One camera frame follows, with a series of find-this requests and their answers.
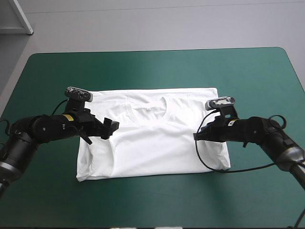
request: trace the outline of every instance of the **yellow label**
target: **yellow label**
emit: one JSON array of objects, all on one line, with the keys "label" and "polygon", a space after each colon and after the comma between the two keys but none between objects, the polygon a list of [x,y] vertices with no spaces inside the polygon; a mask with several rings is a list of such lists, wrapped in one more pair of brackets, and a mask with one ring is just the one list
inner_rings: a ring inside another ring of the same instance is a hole
[{"label": "yellow label", "polygon": [[65,116],[69,120],[69,122],[74,121],[73,117],[69,114],[63,114],[63,116]]},{"label": "yellow label", "polygon": [[237,119],[231,120],[231,121],[229,122],[228,126],[233,126],[233,124],[235,123],[236,120],[237,120]]}]

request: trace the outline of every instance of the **white t-shirt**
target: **white t-shirt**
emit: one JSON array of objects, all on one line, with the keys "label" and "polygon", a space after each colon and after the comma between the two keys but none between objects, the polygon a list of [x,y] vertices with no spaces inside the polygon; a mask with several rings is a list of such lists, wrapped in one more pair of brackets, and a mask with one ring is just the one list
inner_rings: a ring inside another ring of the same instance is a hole
[{"label": "white t-shirt", "polygon": [[[77,179],[104,179],[210,171],[199,161],[193,139],[208,114],[205,103],[218,97],[215,88],[116,90],[91,92],[86,108],[96,118],[120,122],[108,140],[80,140]],[[209,116],[205,124],[214,120]],[[226,143],[198,142],[202,159],[227,169]]]}]

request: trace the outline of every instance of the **green table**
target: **green table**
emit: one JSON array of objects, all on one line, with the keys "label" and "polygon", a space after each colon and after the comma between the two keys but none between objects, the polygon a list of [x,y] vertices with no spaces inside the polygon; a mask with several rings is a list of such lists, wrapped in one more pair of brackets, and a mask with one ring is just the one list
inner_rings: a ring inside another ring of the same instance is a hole
[{"label": "green table", "polygon": [[[305,147],[304,91],[281,48],[39,53],[29,58],[2,117],[15,122],[50,114],[70,85],[92,91],[216,87],[220,96],[235,97],[241,118],[285,116],[286,132]],[[0,201],[0,226],[285,227],[305,205],[299,184],[276,167],[79,183],[78,146],[78,137],[41,145]],[[232,169],[271,163],[255,144],[228,147]]]}]

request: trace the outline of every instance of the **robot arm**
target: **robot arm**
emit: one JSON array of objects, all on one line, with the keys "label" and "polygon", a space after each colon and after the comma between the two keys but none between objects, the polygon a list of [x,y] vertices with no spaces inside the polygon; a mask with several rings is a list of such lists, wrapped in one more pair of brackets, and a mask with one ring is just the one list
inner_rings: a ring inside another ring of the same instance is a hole
[{"label": "robot arm", "polygon": [[101,123],[84,108],[85,102],[92,101],[88,91],[68,87],[65,95],[69,99],[63,114],[27,117],[11,126],[10,137],[0,150],[0,197],[22,176],[40,144],[73,136],[92,144],[89,136],[108,139],[119,128],[118,122],[105,118]]},{"label": "robot arm", "polygon": [[[221,97],[210,100],[206,104],[207,110],[215,110],[220,115],[215,117],[213,122],[202,127],[198,134],[194,134],[196,140],[215,142],[235,141],[258,144],[266,154],[275,162],[294,161],[305,164],[305,152],[295,143],[284,131],[285,119],[280,126],[275,120],[261,117],[239,119],[234,108],[235,100],[232,97]],[[305,189],[304,167],[292,163],[283,162],[277,166],[286,172],[290,172]]]}]

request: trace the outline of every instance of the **gray floor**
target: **gray floor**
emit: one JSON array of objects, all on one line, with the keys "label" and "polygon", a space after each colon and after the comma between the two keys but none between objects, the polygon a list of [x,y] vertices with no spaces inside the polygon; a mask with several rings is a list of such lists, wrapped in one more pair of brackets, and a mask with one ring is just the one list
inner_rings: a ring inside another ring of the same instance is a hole
[{"label": "gray floor", "polygon": [[34,34],[0,35],[0,114],[38,52],[273,47],[305,87],[305,0],[19,0]]}]

